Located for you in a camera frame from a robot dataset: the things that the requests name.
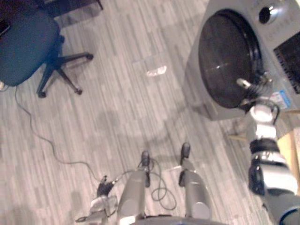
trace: office chair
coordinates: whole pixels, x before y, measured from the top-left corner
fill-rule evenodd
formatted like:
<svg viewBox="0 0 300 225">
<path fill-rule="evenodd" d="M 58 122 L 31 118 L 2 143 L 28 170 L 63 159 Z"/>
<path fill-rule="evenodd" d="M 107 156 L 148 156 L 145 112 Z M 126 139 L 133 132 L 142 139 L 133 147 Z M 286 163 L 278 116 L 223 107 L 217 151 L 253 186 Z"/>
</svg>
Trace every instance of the office chair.
<svg viewBox="0 0 300 225">
<path fill-rule="evenodd" d="M 67 62 L 86 58 L 88 52 L 59 57 L 65 39 L 53 18 L 40 8 L 31 8 L 19 1 L 0 1 L 0 81 L 8 86 L 17 86 L 29 79 L 43 64 L 46 64 L 37 95 L 45 98 L 43 91 L 54 70 L 80 95 L 61 66 Z"/>
</svg>

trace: label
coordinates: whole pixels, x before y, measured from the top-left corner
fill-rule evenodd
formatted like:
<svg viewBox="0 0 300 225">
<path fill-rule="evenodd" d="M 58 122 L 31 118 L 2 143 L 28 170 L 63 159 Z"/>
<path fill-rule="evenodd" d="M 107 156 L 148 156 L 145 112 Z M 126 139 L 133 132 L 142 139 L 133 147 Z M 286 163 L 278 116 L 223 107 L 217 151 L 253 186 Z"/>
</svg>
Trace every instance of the label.
<svg viewBox="0 0 300 225">
<path fill-rule="evenodd" d="M 270 100 L 275 102 L 280 107 L 280 109 L 288 109 L 291 105 L 291 101 L 286 96 L 284 90 L 274 92 L 271 95 Z"/>
</svg>

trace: wooden floor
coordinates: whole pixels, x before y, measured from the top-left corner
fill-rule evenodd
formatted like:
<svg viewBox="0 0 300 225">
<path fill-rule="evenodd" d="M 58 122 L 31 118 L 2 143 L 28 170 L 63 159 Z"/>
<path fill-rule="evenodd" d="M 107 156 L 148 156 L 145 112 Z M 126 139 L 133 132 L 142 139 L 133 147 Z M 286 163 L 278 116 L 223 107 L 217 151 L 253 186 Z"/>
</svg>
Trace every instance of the wooden floor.
<svg viewBox="0 0 300 225">
<path fill-rule="evenodd" d="M 18 87 L 17 98 L 33 114 L 33 127 L 55 143 L 65 161 L 87 161 L 101 178 L 136 167 L 143 150 L 161 163 L 184 216 L 184 192 L 177 183 L 183 142 L 205 180 L 213 218 L 229 224 L 268 224 L 262 203 L 248 190 L 250 151 L 226 138 L 242 120 L 211 122 L 193 111 L 182 89 L 184 69 L 207 0 L 103 0 L 58 17 L 66 41 L 64 55 L 89 51 L 91 62 L 65 68 L 78 96 L 55 75 L 47 98 L 36 88 L 44 67 Z M 147 71 L 167 66 L 164 75 Z M 29 117 L 14 99 L 15 88 L 1 93 L 1 224 L 74 224 L 95 197 L 94 181 L 83 165 L 62 165 L 51 146 L 33 136 Z M 281 120 L 281 133 L 299 122 Z M 126 179 L 113 193 L 119 198 Z M 150 190 L 156 180 L 153 179 Z M 147 191 L 146 212 L 170 214 Z"/>
</svg>

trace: black door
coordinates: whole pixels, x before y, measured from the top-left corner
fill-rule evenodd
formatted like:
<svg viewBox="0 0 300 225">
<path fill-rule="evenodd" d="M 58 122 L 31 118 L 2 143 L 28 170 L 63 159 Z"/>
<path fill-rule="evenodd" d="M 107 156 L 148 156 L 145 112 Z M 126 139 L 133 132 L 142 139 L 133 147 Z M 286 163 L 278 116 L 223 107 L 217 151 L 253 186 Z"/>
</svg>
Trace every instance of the black door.
<svg viewBox="0 0 300 225">
<path fill-rule="evenodd" d="M 238 107 L 246 92 L 236 80 L 256 83 L 263 71 L 258 41 L 248 22 L 231 10 L 210 17 L 200 37 L 199 64 L 211 97 L 222 107 Z"/>
</svg>

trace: washing machine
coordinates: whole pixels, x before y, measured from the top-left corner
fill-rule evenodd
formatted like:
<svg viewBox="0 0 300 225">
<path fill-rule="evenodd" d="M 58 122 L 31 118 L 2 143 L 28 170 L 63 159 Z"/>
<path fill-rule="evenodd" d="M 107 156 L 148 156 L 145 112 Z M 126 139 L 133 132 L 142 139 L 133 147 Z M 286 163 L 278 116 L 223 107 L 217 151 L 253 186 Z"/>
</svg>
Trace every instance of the washing machine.
<svg viewBox="0 0 300 225">
<path fill-rule="evenodd" d="M 283 111 L 300 109 L 300 0 L 210 0 L 187 61 L 188 103 L 212 120 L 242 116 L 236 80 L 263 77 Z"/>
</svg>

